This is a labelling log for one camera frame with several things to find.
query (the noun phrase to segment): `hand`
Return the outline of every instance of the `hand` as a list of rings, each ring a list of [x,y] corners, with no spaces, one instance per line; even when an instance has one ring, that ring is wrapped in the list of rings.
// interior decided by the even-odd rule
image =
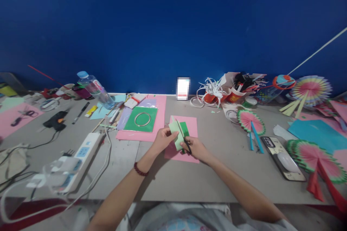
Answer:
[[[206,162],[206,160],[211,156],[211,153],[206,149],[204,144],[196,137],[186,136],[185,140],[188,142],[190,149],[192,150],[192,155],[197,159]],[[182,148],[189,151],[187,145],[183,142],[180,143]]]
[[[178,132],[172,134],[169,127],[159,129],[152,144],[153,149],[155,149],[158,154],[161,153],[166,147],[168,147],[169,143],[177,137],[177,135]]]

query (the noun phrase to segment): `purple paper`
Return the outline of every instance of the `purple paper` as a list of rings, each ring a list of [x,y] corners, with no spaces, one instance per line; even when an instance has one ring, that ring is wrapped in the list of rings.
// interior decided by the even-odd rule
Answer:
[[[157,107],[157,100],[156,99],[143,99],[138,106],[141,107],[147,107],[147,108],[156,108]],[[129,117],[130,114],[133,110],[125,107],[123,110],[122,115],[120,116],[120,119],[117,124],[117,130],[123,130]]]

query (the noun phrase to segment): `glue gun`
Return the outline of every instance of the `glue gun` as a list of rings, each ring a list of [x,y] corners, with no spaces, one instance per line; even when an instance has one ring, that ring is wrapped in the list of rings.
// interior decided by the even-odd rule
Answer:
[[[68,112],[66,111],[60,111],[56,113],[48,121],[44,122],[43,126],[47,128],[53,127],[57,132],[63,130],[66,125],[61,123],[62,120],[60,119],[63,119],[67,115],[67,113]]]

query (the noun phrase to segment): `blue wall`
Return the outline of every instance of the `blue wall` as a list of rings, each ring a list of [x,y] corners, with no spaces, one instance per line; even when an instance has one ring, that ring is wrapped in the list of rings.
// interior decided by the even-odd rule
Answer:
[[[30,90],[85,70],[109,92],[192,93],[227,71],[285,74],[347,26],[347,0],[0,0],[1,71]],[[292,74],[347,90],[347,33]]]

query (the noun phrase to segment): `blue stick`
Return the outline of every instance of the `blue stick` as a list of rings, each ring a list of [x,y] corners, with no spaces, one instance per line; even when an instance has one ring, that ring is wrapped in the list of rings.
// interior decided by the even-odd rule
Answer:
[[[253,148],[253,141],[252,141],[252,128],[250,129],[249,137],[250,137],[250,150],[251,150],[251,151],[254,151],[254,148]]]
[[[261,153],[264,153],[263,146],[261,146],[261,142],[260,142],[259,136],[258,136],[258,134],[257,134],[256,128],[254,127],[253,122],[250,122],[250,123],[252,124],[252,128],[253,128],[253,131],[254,131],[254,135],[256,136],[256,139],[257,139],[257,143],[258,143],[260,152],[261,152]]]

